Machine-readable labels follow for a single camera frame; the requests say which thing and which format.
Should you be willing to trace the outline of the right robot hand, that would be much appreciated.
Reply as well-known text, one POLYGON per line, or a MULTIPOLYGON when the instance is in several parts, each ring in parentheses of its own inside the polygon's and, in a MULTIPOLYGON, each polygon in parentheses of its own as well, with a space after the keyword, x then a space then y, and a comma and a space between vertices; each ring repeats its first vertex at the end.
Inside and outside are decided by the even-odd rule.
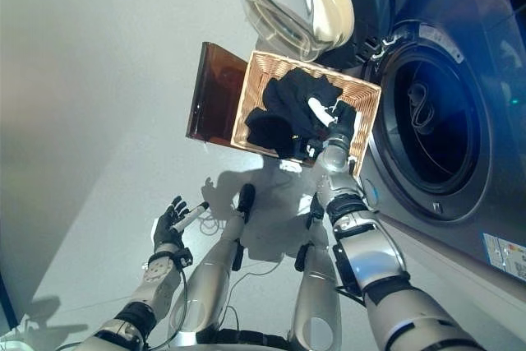
POLYGON ((341 134, 349 140, 352 139, 357 115, 352 106, 341 99, 337 99, 334 105, 326 107, 315 97, 311 97, 307 104, 316 118, 325 127, 328 127, 331 133, 341 134))

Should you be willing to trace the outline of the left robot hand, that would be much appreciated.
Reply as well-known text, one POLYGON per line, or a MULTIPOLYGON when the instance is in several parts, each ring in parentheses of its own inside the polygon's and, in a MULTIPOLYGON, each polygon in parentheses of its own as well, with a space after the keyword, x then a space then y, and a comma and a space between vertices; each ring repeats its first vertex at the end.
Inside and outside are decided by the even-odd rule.
POLYGON ((182 197, 176 196, 155 222, 155 229, 152 233, 154 253, 182 250, 184 248, 182 241, 184 229, 209 207, 209 203, 203 201, 193 210, 189 210, 182 197))

